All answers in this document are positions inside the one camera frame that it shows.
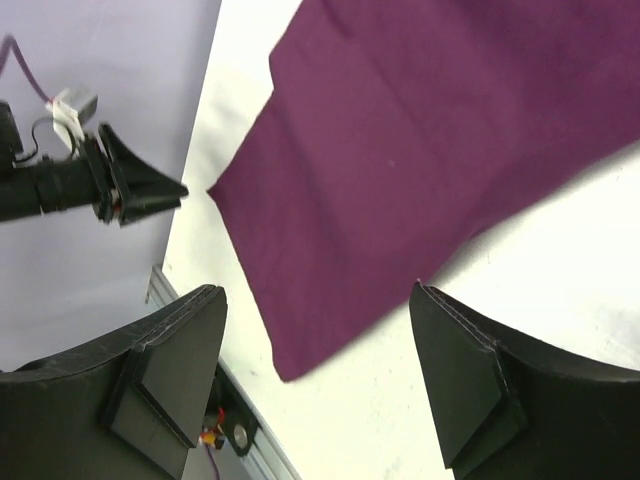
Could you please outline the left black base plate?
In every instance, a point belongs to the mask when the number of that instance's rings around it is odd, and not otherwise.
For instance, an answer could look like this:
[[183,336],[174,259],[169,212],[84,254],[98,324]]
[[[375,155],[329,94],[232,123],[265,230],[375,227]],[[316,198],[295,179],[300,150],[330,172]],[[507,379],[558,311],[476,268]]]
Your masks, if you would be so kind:
[[206,405],[199,441],[220,450],[229,444],[244,457],[254,444],[259,422],[226,371],[218,366]]

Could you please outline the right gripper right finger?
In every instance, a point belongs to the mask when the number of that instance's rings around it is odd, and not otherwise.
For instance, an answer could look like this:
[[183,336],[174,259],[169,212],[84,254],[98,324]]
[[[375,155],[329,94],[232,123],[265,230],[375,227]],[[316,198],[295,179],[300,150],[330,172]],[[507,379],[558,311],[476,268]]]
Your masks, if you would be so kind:
[[415,284],[413,336],[458,479],[635,479],[639,374],[552,346]]

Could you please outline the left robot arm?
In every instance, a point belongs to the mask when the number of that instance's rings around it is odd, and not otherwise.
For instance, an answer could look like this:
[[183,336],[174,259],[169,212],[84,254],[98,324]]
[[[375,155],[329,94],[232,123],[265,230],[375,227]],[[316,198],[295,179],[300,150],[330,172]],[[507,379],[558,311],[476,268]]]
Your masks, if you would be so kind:
[[98,220],[126,226],[177,209],[185,185],[144,162],[111,125],[71,141],[63,160],[24,157],[10,105],[1,103],[1,220],[3,222],[92,206]]

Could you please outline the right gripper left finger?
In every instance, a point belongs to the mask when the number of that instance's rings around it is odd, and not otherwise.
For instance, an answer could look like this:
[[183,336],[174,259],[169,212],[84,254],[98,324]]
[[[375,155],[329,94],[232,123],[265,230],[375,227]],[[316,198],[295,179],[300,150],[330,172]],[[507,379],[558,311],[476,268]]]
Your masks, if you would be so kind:
[[204,285],[1,376],[5,479],[178,479],[196,447],[227,316]]

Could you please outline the purple cloth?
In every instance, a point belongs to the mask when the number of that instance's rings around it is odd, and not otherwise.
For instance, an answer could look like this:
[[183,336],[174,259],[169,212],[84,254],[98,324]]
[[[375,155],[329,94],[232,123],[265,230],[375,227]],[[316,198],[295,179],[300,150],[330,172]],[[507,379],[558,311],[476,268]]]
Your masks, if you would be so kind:
[[635,1],[304,1],[210,187],[281,380],[639,137]]

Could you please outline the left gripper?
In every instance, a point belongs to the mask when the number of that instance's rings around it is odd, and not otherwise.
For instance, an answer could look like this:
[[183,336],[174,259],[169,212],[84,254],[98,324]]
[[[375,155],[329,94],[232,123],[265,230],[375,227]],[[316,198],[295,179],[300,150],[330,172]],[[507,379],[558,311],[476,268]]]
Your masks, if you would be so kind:
[[94,213],[105,224],[127,226],[177,209],[189,195],[185,185],[136,155],[108,123],[82,141],[82,158],[94,185]]

